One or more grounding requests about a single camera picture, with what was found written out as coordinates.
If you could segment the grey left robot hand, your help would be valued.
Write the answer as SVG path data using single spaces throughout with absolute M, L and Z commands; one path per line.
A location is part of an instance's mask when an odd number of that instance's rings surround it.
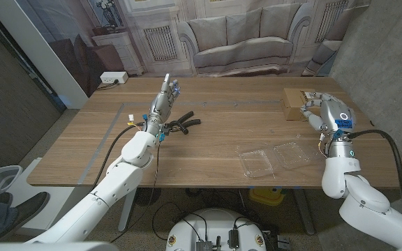
M 170 79 L 170 73 L 164 77 L 161 90 L 151 102 L 147 122 L 143 131 L 156 136 L 161 126 L 168 120 L 172 106 L 180 94 L 178 81 Z

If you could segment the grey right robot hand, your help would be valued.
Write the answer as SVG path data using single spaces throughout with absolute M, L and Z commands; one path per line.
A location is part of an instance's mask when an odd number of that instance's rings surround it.
M 321 132 L 319 151 L 328 158 L 355 158 L 347 135 L 354 132 L 355 112 L 342 100 L 328 93 L 310 93 L 312 100 L 300 107 L 311 127 Z

